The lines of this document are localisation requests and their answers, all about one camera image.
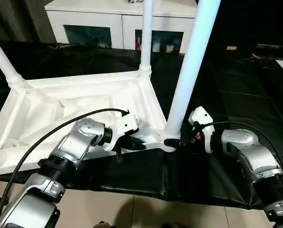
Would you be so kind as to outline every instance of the black table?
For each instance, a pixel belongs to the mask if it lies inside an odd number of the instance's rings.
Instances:
[[[133,50],[19,42],[1,46],[25,79],[132,71],[138,69],[140,61],[140,52]],[[182,61],[181,55],[152,54],[151,81],[165,117]],[[9,90],[0,71],[0,109]],[[206,58],[186,117],[198,106],[203,106],[215,121],[240,121],[259,128],[272,139],[283,158],[283,69],[275,61]],[[185,120],[182,137],[187,136],[188,128]],[[259,138],[271,149],[265,139]],[[35,171],[20,172],[16,182],[24,183]],[[1,175],[0,181],[9,178],[10,174]],[[262,207],[233,159],[220,151],[205,154],[189,147],[173,153],[155,149],[125,154],[120,164],[115,156],[84,161],[67,188],[246,209]]]

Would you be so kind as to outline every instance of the black wire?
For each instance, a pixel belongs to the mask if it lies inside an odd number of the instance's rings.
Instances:
[[[28,157],[28,155],[30,155],[30,153],[41,143],[43,142],[45,139],[47,139],[49,136],[51,136],[53,133],[55,133],[56,131],[60,130],[62,127],[65,127],[66,125],[69,125],[71,124],[72,122],[75,122],[81,118],[84,118],[84,117],[87,117],[89,115],[93,115],[93,114],[96,114],[96,113],[101,113],[101,112],[107,112],[107,111],[115,111],[115,112],[121,112],[122,115],[126,115],[128,114],[129,112],[127,111],[124,111],[124,110],[121,110],[121,109],[116,109],[116,108],[105,108],[105,109],[100,109],[100,110],[96,110],[96,111],[92,111],[92,112],[89,112],[89,113],[86,113],[86,114],[83,114],[83,115],[80,115],[76,118],[73,118],[71,120],[68,120],[67,122],[59,125],[58,127],[56,127],[55,129],[51,130],[50,132],[48,132],[46,135],[44,135],[42,138],[40,138],[38,141],[36,141],[35,144],[33,144],[29,150],[23,155],[23,157],[21,158],[21,160],[19,161],[19,163],[17,164],[16,168],[14,169],[13,173],[12,173],[12,176],[4,190],[4,193],[3,193],[3,196],[1,198],[1,201],[0,201],[0,215],[2,214],[2,210],[3,210],[3,205],[4,205],[4,201],[6,200],[6,198],[8,197],[8,193],[11,189],[11,185],[14,181],[14,178],[16,177],[16,174],[17,172],[19,171],[19,169],[21,168],[23,162],[26,160],[26,158]]]
[[[206,124],[202,124],[200,125],[200,128],[201,129],[204,129],[205,127],[207,126],[211,126],[211,125],[218,125],[218,124],[237,124],[237,125],[242,125],[242,126],[245,126],[245,127],[249,127],[251,128],[252,130],[255,130],[257,132],[259,132],[267,141],[268,143],[271,145],[271,147],[273,148],[278,160],[279,160],[279,163],[280,163],[280,166],[283,170],[283,162],[282,162],[282,158],[280,156],[280,154],[278,153],[274,143],[271,141],[271,139],[264,133],[262,132],[260,129],[256,128],[256,127],[253,127],[252,125],[249,125],[247,123],[242,123],[242,122],[237,122],[237,121],[219,121],[219,122],[212,122],[212,123],[206,123]]]

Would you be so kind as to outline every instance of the tile floor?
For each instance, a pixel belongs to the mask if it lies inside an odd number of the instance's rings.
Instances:
[[[5,183],[0,182],[0,195]],[[21,188],[16,184],[12,196]],[[272,228],[262,211],[224,208],[126,194],[67,190],[58,204],[57,228],[92,228],[106,221],[118,228],[160,228],[181,223],[190,228]]]

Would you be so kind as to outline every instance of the white plastic frame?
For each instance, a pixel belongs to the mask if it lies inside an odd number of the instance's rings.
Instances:
[[[138,71],[24,81],[0,48],[0,68],[11,87],[0,112],[0,174],[12,172],[28,148],[57,125],[86,112],[108,107],[129,109],[136,116],[140,130],[134,136],[143,140],[147,149],[174,151],[163,141],[180,137],[181,123],[219,4],[220,0],[199,1],[168,122],[149,79],[153,0],[144,2],[143,47]],[[118,117],[119,114],[114,112],[92,116],[106,126]],[[37,162],[49,155],[70,128],[71,125],[45,140],[25,160],[21,170],[38,168]],[[85,159],[113,154],[115,152],[92,147]]]

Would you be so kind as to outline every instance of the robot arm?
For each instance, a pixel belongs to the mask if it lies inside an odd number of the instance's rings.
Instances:
[[[76,121],[49,157],[39,161],[39,172],[30,176],[20,193],[4,209],[0,228],[54,228],[60,216],[56,204],[89,147],[98,145],[111,151],[120,137],[137,129],[133,114],[119,118],[109,128],[91,118]]]
[[[195,128],[213,120],[202,107],[196,108],[189,117]],[[272,153],[259,143],[255,133],[249,130],[223,130],[217,133],[213,126],[202,129],[207,153],[212,147],[222,148],[224,154],[235,158],[245,172],[264,204],[264,211],[276,228],[283,228],[283,170]]]

